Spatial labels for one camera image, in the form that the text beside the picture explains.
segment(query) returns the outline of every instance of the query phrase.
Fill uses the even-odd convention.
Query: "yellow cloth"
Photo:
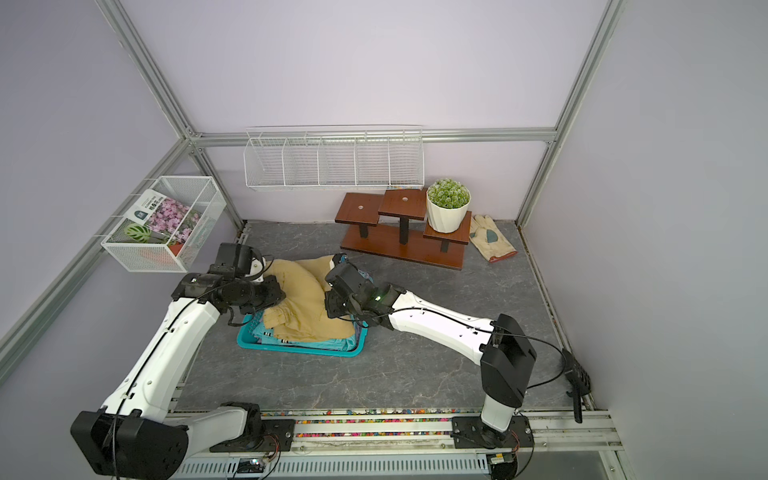
[[[274,336],[289,342],[324,342],[345,339],[355,334],[355,326],[326,314],[325,292],[330,290],[325,276],[333,256],[314,260],[275,260],[269,275],[274,275],[286,298],[264,310],[264,326]]]

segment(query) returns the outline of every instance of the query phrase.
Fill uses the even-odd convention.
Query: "work glove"
[[[488,215],[475,215],[472,218],[469,239],[480,250],[480,254],[491,263],[509,258],[518,252]]]

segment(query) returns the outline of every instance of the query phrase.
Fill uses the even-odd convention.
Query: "hanging wire basket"
[[[253,190],[424,186],[422,132],[248,132],[243,152]]]
[[[134,221],[124,218],[101,246],[129,272],[188,272],[227,202],[212,177],[163,176],[150,188],[189,207],[187,215],[199,215],[188,237],[179,226],[161,243],[137,243],[129,230]]]

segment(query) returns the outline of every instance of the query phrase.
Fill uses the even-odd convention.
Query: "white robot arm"
[[[481,367],[485,404],[478,418],[479,448],[503,446],[522,404],[536,353],[508,316],[498,320],[453,312],[387,284],[376,288],[351,263],[338,263],[326,279],[331,317],[415,333],[441,343]],[[164,422],[171,396],[206,332],[238,306],[255,313],[284,298],[274,276],[262,277],[263,258],[250,247],[223,243],[208,273],[186,275],[153,339],[136,365],[96,412],[81,412],[71,434],[101,475],[165,480],[182,461],[221,442],[257,442],[263,435],[258,406],[225,404],[212,412]]]

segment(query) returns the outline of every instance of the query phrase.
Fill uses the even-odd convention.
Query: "cardboard label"
[[[139,225],[145,225],[166,198],[167,196],[148,188],[139,196],[133,207],[123,214],[123,217]]]

